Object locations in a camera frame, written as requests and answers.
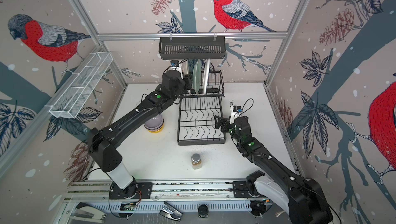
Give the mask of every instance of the stapler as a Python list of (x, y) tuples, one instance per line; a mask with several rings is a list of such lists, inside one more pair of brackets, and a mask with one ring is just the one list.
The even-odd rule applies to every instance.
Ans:
[(167, 202), (164, 202), (164, 204), (165, 207), (161, 209), (160, 215), (171, 220), (180, 221), (183, 214)]

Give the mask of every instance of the white mesh basket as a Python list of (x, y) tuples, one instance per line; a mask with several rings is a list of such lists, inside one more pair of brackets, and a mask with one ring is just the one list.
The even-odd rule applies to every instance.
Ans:
[(87, 65), (79, 72), (66, 91), (49, 111), (56, 118), (76, 118), (110, 63), (110, 53), (93, 53)]

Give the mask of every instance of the dish rack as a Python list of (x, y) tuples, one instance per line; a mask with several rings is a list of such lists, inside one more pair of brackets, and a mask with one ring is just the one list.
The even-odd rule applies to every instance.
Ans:
[(198, 93), (191, 89), (180, 97), (178, 145), (205, 145), (225, 143), (225, 133), (215, 129), (215, 116), (223, 116), (221, 99), (224, 96), (224, 81), (221, 71), (209, 71), (206, 94), (203, 94), (204, 72)]
[(76, 77), (49, 112), (56, 118), (76, 118), (112, 61), (110, 53), (93, 53), (87, 65), (72, 74)]

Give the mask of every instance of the silver jar lid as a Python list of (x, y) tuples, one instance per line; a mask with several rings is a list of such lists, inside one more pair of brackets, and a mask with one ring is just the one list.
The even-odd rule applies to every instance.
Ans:
[(193, 154), (191, 157), (192, 162), (198, 163), (201, 161), (201, 156), (199, 154)]

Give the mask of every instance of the metal rail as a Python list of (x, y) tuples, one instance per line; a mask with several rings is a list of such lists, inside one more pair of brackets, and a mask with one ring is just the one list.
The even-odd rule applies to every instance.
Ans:
[(214, 37), (224, 36), (226, 39), (286, 39), (288, 32), (242, 32), (242, 33), (101, 33), (99, 41), (117, 40), (158, 40), (160, 38), (180, 37)]

